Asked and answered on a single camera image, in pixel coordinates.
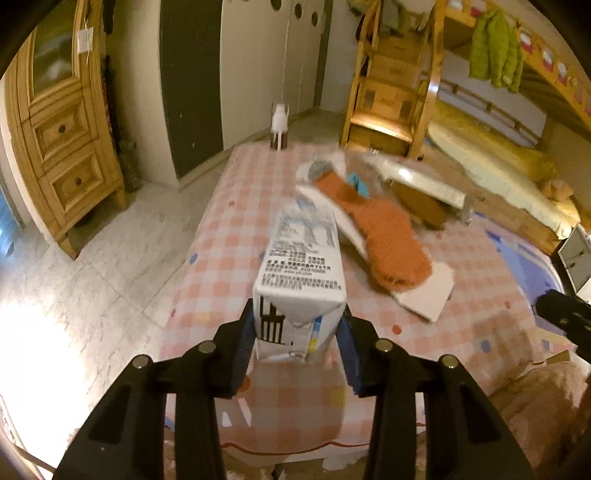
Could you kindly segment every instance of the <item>yellow bedsheet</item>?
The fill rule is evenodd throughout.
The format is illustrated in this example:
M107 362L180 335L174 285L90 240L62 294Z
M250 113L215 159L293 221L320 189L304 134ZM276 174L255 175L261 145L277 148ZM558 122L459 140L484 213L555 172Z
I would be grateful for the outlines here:
M444 153L458 161L480 187L526 210L559 239L570 235L571 217L544 197L530 180L531 177L542 180L556 175L555 165L544 154L485 131L480 122L443 102L438 102L428 135ZM536 158L538 164L532 166Z

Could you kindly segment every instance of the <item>blue cloth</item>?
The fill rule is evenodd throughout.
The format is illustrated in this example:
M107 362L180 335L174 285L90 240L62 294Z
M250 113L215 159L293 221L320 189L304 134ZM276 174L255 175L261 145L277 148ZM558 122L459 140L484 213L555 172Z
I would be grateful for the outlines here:
M365 186L365 183L361 181L359 175L356 173L352 173L347 177L347 182L351 185L357 193L359 193L363 198L369 198L369 190Z
M515 249L510 243L505 242L499 235L490 230L487 230L486 234L495 244L496 250L503 256L505 264L511 270L511 274L521 287L521 290L523 290L534 311L536 325L549 332L564 336L561 329L535 313L535 302L538 297L551 288L562 292L562 285L557 282L556 278L547 269L540 265L543 264L542 259L532 250L521 245L521 243L517 243Z

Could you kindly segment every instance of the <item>milk carton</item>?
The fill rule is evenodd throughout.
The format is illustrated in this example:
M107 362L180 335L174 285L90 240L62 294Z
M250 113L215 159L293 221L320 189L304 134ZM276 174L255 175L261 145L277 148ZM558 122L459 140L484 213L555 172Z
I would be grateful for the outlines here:
M321 361L347 294L332 210L306 200L278 215L253 287L260 361Z

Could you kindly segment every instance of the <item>wardrobe door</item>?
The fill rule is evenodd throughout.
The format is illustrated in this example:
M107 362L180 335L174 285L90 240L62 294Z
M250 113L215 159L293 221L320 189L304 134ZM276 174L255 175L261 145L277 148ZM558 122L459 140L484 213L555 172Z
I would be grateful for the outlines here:
M300 80L299 112L305 112L314 106L320 37L324 25L324 0L306 0L303 20L306 27L306 47Z
M271 126L271 105L283 97L283 68L291 0L262 0L259 31L261 128Z
M18 54L18 103L21 122L89 85L74 34L89 6L63 0L37 25Z
M180 179L223 150L219 76L223 0L158 4L164 117Z
M223 146L229 148L259 128L259 23L267 0L223 0L220 34L220 101Z
M283 82L283 100L290 106L290 115L301 112L300 98L301 71L306 53L306 0L291 0L289 26L287 28L287 46L285 49L285 77Z

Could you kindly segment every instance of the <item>pink checkered tablecloth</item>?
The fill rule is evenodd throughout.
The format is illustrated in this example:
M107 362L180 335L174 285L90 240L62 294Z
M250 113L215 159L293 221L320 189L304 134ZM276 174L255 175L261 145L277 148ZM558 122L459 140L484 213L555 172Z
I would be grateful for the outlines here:
M256 277L270 229L294 195L297 167L334 146L294 144L281 153L266 143L238 147L222 175L187 255L183 278L164 329L161 359L180 356L236 320ZM375 287L359 257L343 249L348 303L379 336L410 354L456 355L489 394L539 359L531 342L534 316L502 256L487 238L483 219L467 227L450 222L443 232L417 235L430 255L448 263L456 284L437 323L428 323ZM323 446L369 443L374 399L347 386L333 341L322 366L251 361L242 391L216 400L222 446L252 455L290 455ZM174 408L169 404L169 417ZM417 424L424 424L417 403Z

